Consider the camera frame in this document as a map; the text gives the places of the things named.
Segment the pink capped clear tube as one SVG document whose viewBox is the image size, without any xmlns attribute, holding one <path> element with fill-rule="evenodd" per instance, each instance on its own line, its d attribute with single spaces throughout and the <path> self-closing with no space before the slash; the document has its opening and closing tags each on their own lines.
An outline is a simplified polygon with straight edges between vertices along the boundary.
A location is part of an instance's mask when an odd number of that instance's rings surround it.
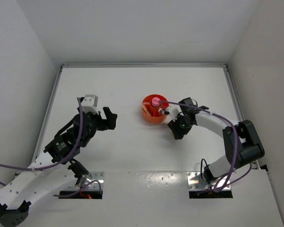
<svg viewBox="0 0 284 227">
<path fill-rule="evenodd" d="M 152 105 L 153 107 L 159 107 L 159 106 L 160 106 L 160 98 L 154 97 L 154 98 L 151 100 L 151 105 Z"/>
</svg>

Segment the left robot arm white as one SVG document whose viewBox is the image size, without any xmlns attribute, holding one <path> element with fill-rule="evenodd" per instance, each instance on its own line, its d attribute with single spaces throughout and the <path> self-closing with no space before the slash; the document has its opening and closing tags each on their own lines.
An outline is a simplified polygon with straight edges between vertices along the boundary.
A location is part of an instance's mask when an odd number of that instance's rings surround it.
<svg viewBox="0 0 284 227">
<path fill-rule="evenodd" d="M 67 166 L 76 182 L 88 175 L 88 170 L 74 157 L 87 146 L 97 131 L 114 130 L 117 114 L 103 108 L 105 118 L 94 107 L 78 107 L 78 114 L 64 125 L 43 152 L 26 168 L 17 167 L 20 174 L 0 189 L 0 224 L 17 227 L 29 215 L 30 209 L 46 195 L 58 196 L 67 175 L 49 178 L 60 167 Z"/>
</svg>

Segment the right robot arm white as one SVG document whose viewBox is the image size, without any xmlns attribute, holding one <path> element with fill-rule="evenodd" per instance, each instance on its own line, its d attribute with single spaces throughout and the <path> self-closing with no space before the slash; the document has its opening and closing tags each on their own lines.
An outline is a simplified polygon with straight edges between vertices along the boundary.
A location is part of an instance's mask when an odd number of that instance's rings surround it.
<svg viewBox="0 0 284 227">
<path fill-rule="evenodd" d="M 223 177 L 229 180 L 235 170 L 265 155 L 252 121 L 231 121 L 210 111 L 207 106 L 198 106 L 189 97 L 178 103 L 169 102 L 163 112 L 171 117 L 168 127 L 176 140 L 183 139 L 193 126 L 208 129 L 223 139 L 225 154 L 200 170 L 202 180 L 208 184 Z"/>
</svg>

